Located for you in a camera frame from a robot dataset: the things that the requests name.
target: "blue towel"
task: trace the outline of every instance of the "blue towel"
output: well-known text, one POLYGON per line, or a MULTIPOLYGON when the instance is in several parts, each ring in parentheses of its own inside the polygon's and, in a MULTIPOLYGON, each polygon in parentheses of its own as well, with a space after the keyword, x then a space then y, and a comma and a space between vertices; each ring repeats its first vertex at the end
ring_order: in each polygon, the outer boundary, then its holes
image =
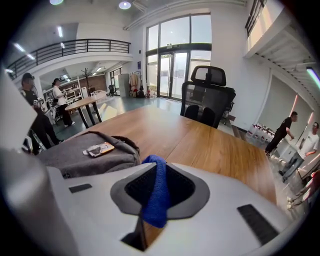
POLYGON ((166 179, 166 161, 160 156, 151 154, 142 163, 156 163, 153 192, 146 207, 142 209, 142 218, 154 227, 163 228, 167 223, 167 209, 171 206, 166 179))

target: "office chair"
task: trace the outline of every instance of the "office chair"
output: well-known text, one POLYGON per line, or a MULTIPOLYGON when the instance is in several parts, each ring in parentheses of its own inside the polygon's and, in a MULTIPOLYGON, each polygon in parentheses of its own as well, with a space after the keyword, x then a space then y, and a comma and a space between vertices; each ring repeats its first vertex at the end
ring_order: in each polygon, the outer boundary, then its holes
POLYGON ((233 88, 226 86, 226 74, 214 66, 196 66, 191 81, 182 84, 180 115, 218 128, 228 106, 236 96, 233 88))
POLYGON ((111 84, 108 86, 108 88, 110 97, 113 97, 115 95, 115 86, 111 84))

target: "door frame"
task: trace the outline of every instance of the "door frame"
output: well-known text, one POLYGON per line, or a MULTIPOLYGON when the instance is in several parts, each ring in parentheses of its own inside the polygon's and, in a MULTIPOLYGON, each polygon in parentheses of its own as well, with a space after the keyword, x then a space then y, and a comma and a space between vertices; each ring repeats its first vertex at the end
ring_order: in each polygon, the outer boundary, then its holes
POLYGON ((175 54, 186 53, 186 63, 185 63, 185 73, 184 73, 184 82, 188 80, 189 76, 189 67, 190 67, 190 50, 168 50, 167 52, 161 52, 158 54, 158 67, 157 67, 157 86, 156 94, 158 98, 165 98, 175 101, 182 101, 181 98, 172 97, 173 81, 174 81, 174 68, 175 68, 175 54), (171 55, 170 64, 169 64, 169 81, 168 81, 168 96, 160 95, 160 83, 161 83, 161 56, 171 55))

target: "man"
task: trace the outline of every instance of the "man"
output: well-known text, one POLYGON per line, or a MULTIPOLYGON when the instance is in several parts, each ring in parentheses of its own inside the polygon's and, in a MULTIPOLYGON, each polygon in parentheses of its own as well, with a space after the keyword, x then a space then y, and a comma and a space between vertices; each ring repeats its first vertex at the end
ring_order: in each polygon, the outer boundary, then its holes
POLYGON ((34 104, 34 101, 38 99, 38 96, 32 91, 34 87, 34 77, 30 73, 25 73, 21 80, 22 91, 21 94, 25 97, 26 101, 33 107, 37 112, 37 116, 31 126, 33 132, 37 135, 39 140, 45 146, 46 149, 51 148, 51 144, 47 137, 50 136, 52 142, 55 145, 60 144, 63 140, 59 140, 56 137, 54 129, 49 121, 49 118, 43 113, 41 107, 34 104))
POLYGON ((289 134, 292 140, 295 138, 290 132, 290 127, 291 127, 291 123, 296 121, 298 121, 298 113, 295 111, 292 112, 290 117, 287 117, 286 119, 283 120, 280 127, 276 130, 273 140, 271 140, 270 143, 265 148, 265 154, 268 157, 270 157, 270 153, 272 152, 272 150, 274 150, 277 147, 279 142, 284 137, 286 137, 287 134, 289 134))
POLYGON ((283 170, 279 171, 279 174, 283 176, 283 183, 301 166, 306 157, 316 153, 319 143, 319 136, 317 135, 318 129, 319 124, 315 122, 312 126, 312 132, 309 131, 302 148, 294 153, 290 161, 284 166, 283 170))

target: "gray bag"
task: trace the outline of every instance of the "gray bag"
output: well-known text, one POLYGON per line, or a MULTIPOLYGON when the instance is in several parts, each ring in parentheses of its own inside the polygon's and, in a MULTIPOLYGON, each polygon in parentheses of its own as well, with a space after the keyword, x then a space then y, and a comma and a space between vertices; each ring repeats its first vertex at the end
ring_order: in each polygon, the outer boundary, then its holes
POLYGON ((46 166, 58 168, 64 178, 111 173, 141 164, 139 148, 133 141, 95 131, 49 148, 37 157, 46 166), (114 149, 96 158, 83 154, 89 147, 104 142, 113 145, 114 149))

